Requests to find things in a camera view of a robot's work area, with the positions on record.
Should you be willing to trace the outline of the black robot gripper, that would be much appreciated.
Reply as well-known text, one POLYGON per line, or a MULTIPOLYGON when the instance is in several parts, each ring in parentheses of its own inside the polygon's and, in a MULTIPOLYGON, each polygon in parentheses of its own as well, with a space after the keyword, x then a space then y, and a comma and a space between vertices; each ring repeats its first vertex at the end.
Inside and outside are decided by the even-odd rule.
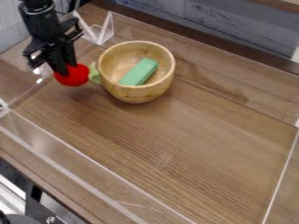
POLYGON ((18 9, 32 37, 23 50, 31 69, 47 63, 54 72, 67 76, 67 63, 78 65, 74 42, 83 35, 79 19, 59 20, 55 3, 20 3, 18 9))

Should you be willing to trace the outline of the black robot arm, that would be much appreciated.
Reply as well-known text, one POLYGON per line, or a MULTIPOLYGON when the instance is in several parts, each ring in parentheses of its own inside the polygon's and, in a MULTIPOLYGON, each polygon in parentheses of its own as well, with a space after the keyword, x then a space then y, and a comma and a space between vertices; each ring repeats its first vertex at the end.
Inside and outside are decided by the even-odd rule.
POLYGON ((59 20, 53 0, 19 0, 19 12, 32 40, 23 50, 31 69, 47 63, 54 72, 70 75, 78 65, 74 42, 83 35, 77 17, 59 20))

